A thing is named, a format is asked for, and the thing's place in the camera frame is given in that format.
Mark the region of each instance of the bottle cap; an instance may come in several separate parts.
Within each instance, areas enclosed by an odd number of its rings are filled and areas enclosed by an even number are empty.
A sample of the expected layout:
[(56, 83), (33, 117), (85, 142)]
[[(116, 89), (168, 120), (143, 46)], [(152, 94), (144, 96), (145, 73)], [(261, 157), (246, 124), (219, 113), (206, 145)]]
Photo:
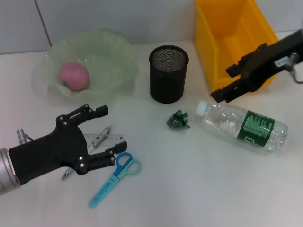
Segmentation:
[(198, 105), (196, 114), (199, 116), (204, 116), (207, 106), (208, 106), (207, 102), (201, 101)]

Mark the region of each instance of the scissors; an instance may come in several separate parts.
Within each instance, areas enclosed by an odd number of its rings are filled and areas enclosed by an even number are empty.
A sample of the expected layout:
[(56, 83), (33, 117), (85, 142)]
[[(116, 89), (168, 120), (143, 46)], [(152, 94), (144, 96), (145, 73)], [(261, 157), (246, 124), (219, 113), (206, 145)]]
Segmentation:
[[(119, 164), (119, 159), (122, 156), (129, 156), (129, 159), (123, 164)], [(110, 176), (110, 178), (105, 182), (105, 184), (100, 188), (100, 190), (93, 196), (89, 201), (90, 207), (96, 207), (106, 196), (107, 194), (127, 175), (136, 175), (141, 170), (141, 163), (138, 159), (133, 158), (130, 153), (124, 152), (117, 156), (116, 159), (117, 169)], [(134, 171), (128, 171), (133, 163), (138, 163), (139, 167)]]

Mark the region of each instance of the scissor handle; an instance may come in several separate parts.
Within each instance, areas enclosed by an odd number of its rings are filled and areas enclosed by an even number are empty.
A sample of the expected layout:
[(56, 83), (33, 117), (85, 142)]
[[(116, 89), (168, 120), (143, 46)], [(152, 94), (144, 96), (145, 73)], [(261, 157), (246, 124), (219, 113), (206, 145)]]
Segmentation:
[[(120, 165), (119, 164), (119, 159), (122, 157), (122, 156), (129, 156), (129, 159), (123, 164), (123, 165)], [(121, 171), (127, 166), (127, 164), (133, 159), (133, 156), (128, 153), (128, 152), (123, 152), (121, 154), (119, 154), (117, 156), (117, 159), (116, 159), (116, 163), (117, 163), (117, 169), (114, 171), (113, 175), (114, 176), (118, 176), (119, 173), (121, 173)]]
[[(138, 168), (134, 171), (128, 171), (128, 169), (132, 166), (133, 163), (138, 163)], [(123, 177), (125, 177), (126, 175), (136, 175), (141, 171), (141, 162), (136, 159), (133, 158), (132, 160), (130, 160), (130, 162), (127, 164), (127, 166), (125, 166), (125, 168), (121, 171), (121, 173), (119, 173), (119, 175), (117, 176), (119, 178), (119, 180), (121, 180)]]

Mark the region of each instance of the green plastic bowl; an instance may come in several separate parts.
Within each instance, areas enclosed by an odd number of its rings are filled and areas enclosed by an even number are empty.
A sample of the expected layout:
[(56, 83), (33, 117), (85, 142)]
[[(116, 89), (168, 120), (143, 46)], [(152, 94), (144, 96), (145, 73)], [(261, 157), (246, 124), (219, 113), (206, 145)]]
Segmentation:
[[(83, 91), (71, 91), (59, 80), (61, 67), (69, 62), (84, 65), (90, 78)], [(66, 97), (109, 94), (138, 73), (136, 53), (126, 39), (107, 31), (83, 31), (53, 45), (44, 60), (45, 81)]]

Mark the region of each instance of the white table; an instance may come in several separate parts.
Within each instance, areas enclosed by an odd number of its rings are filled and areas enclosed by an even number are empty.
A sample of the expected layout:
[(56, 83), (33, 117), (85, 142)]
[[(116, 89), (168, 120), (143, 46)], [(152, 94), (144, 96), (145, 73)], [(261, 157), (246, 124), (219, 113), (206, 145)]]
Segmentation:
[[(95, 209), (92, 195), (115, 166), (74, 175), (61, 182), (63, 168), (0, 197), (0, 225), (23, 227), (302, 227), (303, 87), (281, 73), (268, 87), (232, 102), (281, 120), (289, 134), (280, 154), (261, 155), (205, 133), (194, 123), (199, 100), (210, 100), (191, 41), (174, 42), (189, 57), (185, 93), (164, 105), (149, 95), (150, 52), (161, 44), (135, 46), (139, 76), (107, 104), (109, 115), (81, 126), (98, 133), (110, 123), (126, 135), (128, 151), (142, 163)], [(16, 129), (32, 138), (50, 133), (55, 118), (84, 104), (38, 86), (44, 52), (0, 56), (0, 145), (18, 145)], [(297, 67), (303, 73), (303, 65)], [(190, 114), (191, 128), (171, 131), (166, 120), (178, 109)]]

